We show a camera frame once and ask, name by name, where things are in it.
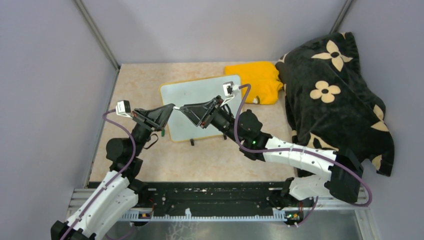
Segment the left metal corner post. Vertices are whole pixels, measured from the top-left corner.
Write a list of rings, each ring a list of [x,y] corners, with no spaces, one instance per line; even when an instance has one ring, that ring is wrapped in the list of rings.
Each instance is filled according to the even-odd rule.
[[[121,68],[121,65],[116,60],[114,54],[112,53],[112,50],[110,49],[109,45],[107,44],[104,36],[102,35],[100,29],[98,28],[95,20],[91,16],[88,8],[86,7],[83,0],[73,0],[73,4],[75,5],[78,12],[81,14],[86,26],[88,27],[89,31],[93,35],[95,41],[97,42],[98,46],[100,47],[101,51],[107,58],[107,60],[110,62],[110,64],[113,66],[113,68],[116,71],[119,71]]]

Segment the black floral blanket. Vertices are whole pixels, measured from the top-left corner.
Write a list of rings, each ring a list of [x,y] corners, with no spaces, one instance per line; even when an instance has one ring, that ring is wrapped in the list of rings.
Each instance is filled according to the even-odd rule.
[[[384,121],[386,106],[361,73],[351,32],[317,37],[275,64],[285,93],[292,142],[313,149],[351,150],[390,177],[395,145]]]

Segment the folded yellow cloth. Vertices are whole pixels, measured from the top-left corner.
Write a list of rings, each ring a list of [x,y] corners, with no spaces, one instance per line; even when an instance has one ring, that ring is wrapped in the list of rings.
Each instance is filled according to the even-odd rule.
[[[251,86],[245,102],[247,104],[273,105],[279,99],[283,83],[279,71],[269,61],[257,61],[224,67],[226,75],[238,75],[241,84]]]

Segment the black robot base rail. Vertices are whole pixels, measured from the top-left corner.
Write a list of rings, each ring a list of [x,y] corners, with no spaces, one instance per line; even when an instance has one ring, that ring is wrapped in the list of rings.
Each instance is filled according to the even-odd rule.
[[[256,222],[294,225],[303,220],[314,199],[297,200],[283,181],[149,182],[138,204],[120,221]]]

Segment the metal corner post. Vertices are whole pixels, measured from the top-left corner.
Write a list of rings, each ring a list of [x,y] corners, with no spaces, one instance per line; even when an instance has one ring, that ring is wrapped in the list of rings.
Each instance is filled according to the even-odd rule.
[[[81,14],[86,26],[88,27],[89,31],[93,35],[95,41],[97,42],[98,46],[100,47],[101,51],[107,58],[107,60],[110,62],[110,64],[113,66],[113,68],[116,71],[119,71],[121,68],[121,65],[116,60],[114,54],[112,53],[112,50],[110,49],[109,45],[107,44],[104,36],[102,35],[100,29],[98,28],[95,20],[91,16],[88,8],[86,7],[83,0],[73,0],[73,4],[75,5],[78,12]]]
[[[344,19],[346,18],[351,6],[354,4],[354,0],[346,0],[339,12],[339,14],[337,15],[336,20],[334,21],[329,34],[333,34],[335,32],[337,32],[339,30],[339,28],[341,27]]]

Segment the right metal corner post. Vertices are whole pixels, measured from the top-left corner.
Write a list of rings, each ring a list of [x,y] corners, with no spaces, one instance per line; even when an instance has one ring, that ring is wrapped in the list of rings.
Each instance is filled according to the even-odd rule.
[[[351,6],[354,4],[354,0],[346,0],[339,12],[339,14],[337,15],[336,20],[334,21],[329,34],[333,34],[335,32],[337,32],[339,30],[339,28],[341,27],[344,19],[346,18]]]

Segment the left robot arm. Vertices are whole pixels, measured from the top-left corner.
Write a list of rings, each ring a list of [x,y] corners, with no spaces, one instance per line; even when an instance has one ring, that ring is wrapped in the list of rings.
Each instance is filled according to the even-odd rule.
[[[131,109],[129,101],[122,100],[102,115],[103,120],[122,129],[127,137],[109,140],[109,171],[75,213],[52,225],[51,239],[102,240],[127,211],[149,203],[147,184],[136,179],[143,164],[138,156],[148,149],[146,144],[153,133],[165,128],[174,108],[171,103],[150,110]]]

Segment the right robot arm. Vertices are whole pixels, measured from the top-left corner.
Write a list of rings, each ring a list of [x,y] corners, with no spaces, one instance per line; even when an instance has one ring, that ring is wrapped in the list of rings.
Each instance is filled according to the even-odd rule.
[[[295,206],[310,197],[334,197],[354,206],[361,205],[363,167],[350,149],[315,149],[283,141],[262,132],[263,124],[250,109],[232,115],[223,109],[223,102],[218,95],[208,102],[183,105],[179,110],[197,127],[214,126],[253,161],[278,163],[309,172],[310,176],[286,180],[287,186],[281,193],[284,204]]]

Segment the yellow-framed whiteboard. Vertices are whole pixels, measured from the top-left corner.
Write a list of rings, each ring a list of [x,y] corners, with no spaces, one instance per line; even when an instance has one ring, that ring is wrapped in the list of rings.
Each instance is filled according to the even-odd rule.
[[[162,103],[177,107],[167,123],[170,139],[177,143],[222,136],[223,133],[212,126],[213,113],[222,109],[221,104],[226,104],[226,109],[235,115],[242,100],[241,94],[236,93],[225,101],[227,85],[240,86],[241,77],[233,74],[161,85]]]

